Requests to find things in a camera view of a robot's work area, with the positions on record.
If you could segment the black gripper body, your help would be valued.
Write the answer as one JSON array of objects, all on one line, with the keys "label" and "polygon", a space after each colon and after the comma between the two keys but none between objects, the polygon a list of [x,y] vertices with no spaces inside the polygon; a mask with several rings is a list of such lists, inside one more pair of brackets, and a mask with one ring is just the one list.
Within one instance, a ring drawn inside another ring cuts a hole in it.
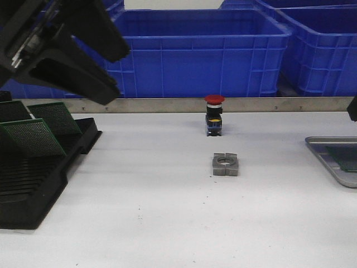
[{"label": "black gripper body", "polygon": [[1,84],[70,85],[63,63],[72,1],[1,1]]}]

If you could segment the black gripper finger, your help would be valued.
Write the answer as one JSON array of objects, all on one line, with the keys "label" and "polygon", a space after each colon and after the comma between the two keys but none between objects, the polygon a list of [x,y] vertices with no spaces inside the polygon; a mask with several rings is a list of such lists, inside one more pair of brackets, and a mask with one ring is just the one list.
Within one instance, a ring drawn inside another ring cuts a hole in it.
[{"label": "black gripper finger", "polygon": [[57,22],[100,56],[116,62],[130,53],[130,47],[110,19],[102,1],[61,1]]},{"label": "black gripper finger", "polygon": [[347,107],[347,112],[352,121],[357,121],[357,96],[355,96]]},{"label": "black gripper finger", "polygon": [[27,63],[21,64],[16,80],[61,89],[101,105],[119,96],[117,82],[78,47],[63,27]]}]

